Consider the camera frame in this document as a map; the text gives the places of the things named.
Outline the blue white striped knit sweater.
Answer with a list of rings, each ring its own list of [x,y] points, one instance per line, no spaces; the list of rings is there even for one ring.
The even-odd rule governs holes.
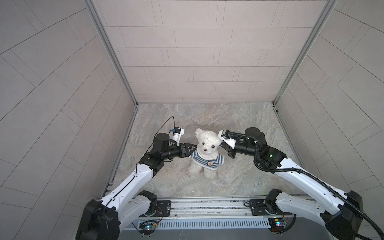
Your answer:
[[[192,153],[191,158],[195,164],[213,171],[217,170],[217,168],[222,165],[225,160],[225,157],[220,154],[218,154],[215,159],[204,159],[199,155],[197,150]]]

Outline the white plush teddy bear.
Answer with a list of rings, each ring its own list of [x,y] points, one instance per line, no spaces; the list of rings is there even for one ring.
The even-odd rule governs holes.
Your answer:
[[[199,155],[207,160],[215,159],[219,154],[218,148],[222,143],[218,135],[213,131],[205,131],[200,128],[196,129],[195,134],[198,140],[198,146],[196,150],[198,151]],[[217,170],[213,171],[207,168],[203,168],[195,164],[192,160],[187,170],[188,175],[197,176],[201,171],[203,171],[205,178],[210,181],[214,180],[217,175]]]

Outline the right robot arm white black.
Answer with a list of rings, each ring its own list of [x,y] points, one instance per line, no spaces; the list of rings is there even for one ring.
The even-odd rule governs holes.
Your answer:
[[[304,170],[285,153],[268,146],[258,128],[248,128],[244,134],[223,130],[218,137],[229,157],[252,156],[259,170],[277,174],[312,197],[309,201],[272,189],[264,200],[267,213],[285,212],[306,218],[325,227],[338,240],[357,238],[363,220],[360,195],[345,193]]]

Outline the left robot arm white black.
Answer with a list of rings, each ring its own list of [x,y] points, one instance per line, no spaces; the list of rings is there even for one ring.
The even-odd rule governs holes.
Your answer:
[[[160,133],[153,139],[152,150],[145,153],[135,170],[113,191],[100,200],[89,201],[76,233],[77,240],[116,240],[120,233],[141,215],[162,214],[157,196],[142,187],[164,166],[167,160],[187,158],[196,145],[178,143]]]

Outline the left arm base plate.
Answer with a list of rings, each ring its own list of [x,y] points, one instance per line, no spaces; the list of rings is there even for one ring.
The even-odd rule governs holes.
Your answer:
[[[169,217],[172,202],[169,200],[150,203],[149,210],[142,215],[142,217]]]

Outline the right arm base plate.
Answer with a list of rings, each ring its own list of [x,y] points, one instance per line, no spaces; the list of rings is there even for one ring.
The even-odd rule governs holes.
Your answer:
[[[283,216],[283,213],[290,216],[292,213],[282,212],[275,201],[272,200],[264,200],[264,199],[256,199],[256,200],[249,200],[248,202],[244,203],[244,206],[246,208],[251,209],[253,216]]]

